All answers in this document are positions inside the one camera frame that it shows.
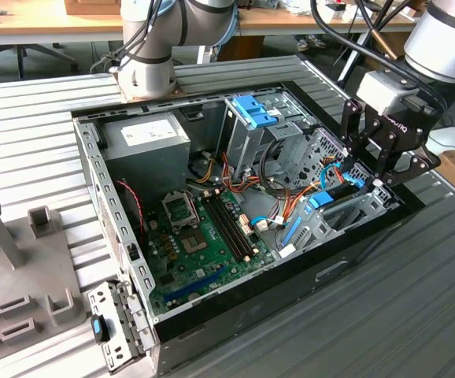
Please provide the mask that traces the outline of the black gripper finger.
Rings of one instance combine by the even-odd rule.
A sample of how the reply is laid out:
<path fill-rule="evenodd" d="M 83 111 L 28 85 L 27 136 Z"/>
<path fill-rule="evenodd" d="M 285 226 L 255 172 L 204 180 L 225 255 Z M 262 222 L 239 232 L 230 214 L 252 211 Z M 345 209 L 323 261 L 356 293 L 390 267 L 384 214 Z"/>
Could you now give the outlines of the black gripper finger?
<path fill-rule="evenodd" d="M 381 149 L 372 181 L 375 187 L 383 185 L 394 186 L 404 183 L 437 168 L 441 164 L 439 157 L 430 152 L 425 146 L 421 146 L 414 151 L 409 160 L 409 167 L 403 171 L 394 169 L 394 164 L 400 157 L 401 154 L 393 152 L 392 147 Z"/>
<path fill-rule="evenodd" d="M 365 102 L 348 99 L 343 107 L 340 139 L 349 156 L 357 157 L 377 131 L 378 120 L 374 109 Z"/>

